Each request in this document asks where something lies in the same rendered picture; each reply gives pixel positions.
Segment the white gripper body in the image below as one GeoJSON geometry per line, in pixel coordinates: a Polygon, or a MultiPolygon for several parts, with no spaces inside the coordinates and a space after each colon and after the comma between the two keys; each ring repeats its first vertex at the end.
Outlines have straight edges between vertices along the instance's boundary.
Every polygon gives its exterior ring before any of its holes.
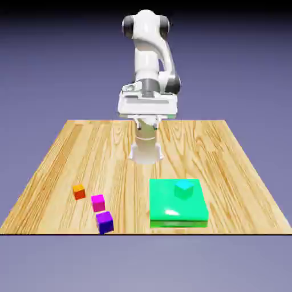
{"type": "Polygon", "coordinates": [[[154,92],[153,98],[145,98],[142,97],[140,91],[121,91],[117,111],[122,117],[160,116],[175,118],[177,115],[177,95],[154,92]]]}

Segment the small teal cube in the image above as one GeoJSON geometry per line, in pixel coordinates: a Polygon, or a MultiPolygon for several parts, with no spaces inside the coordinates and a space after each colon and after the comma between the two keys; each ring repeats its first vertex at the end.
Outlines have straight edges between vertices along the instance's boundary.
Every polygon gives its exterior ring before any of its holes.
{"type": "Polygon", "coordinates": [[[194,183],[190,182],[189,180],[178,180],[175,183],[175,196],[186,200],[193,195],[194,183]]]}

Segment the small pink cube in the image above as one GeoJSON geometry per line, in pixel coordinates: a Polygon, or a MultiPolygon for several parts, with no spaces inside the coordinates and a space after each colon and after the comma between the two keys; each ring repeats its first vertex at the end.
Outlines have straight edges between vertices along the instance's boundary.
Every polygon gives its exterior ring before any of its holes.
{"type": "Polygon", "coordinates": [[[102,194],[94,195],[91,197],[92,208],[95,213],[104,211],[105,207],[105,200],[102,194]]]}

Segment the small orange cube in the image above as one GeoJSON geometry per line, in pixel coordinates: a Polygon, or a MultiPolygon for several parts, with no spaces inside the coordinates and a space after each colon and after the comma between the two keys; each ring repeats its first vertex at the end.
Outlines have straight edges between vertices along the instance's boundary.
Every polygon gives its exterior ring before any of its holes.
{"type": "Polygon", "coordinates": [[[72,187],[73,194],[76,200],[86,197],[86,192],[83,184],[77,184],[72,187]]]}

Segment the small purple cube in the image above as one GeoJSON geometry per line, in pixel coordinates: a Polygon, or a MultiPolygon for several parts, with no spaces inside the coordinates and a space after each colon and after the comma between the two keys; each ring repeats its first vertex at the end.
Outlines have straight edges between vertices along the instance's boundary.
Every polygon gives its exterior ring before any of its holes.
{"type": "Polygon", "coordinates": [[[113,217],[109,211],[96,214],[96,223],[100,234],[114,231],[113,217]]]}

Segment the large green box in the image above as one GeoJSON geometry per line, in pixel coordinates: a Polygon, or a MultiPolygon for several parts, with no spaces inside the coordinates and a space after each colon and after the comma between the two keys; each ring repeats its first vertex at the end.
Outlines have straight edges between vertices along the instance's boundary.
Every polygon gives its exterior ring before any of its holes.
{"type": "Polygon", "coordinates": [[[149,217],[151,228],[205,228],[209,212],[198,179],[150,179],[149,217]],[[194,183],[192,197],[182,200],[175,196],[175,183],[194,183]]]}

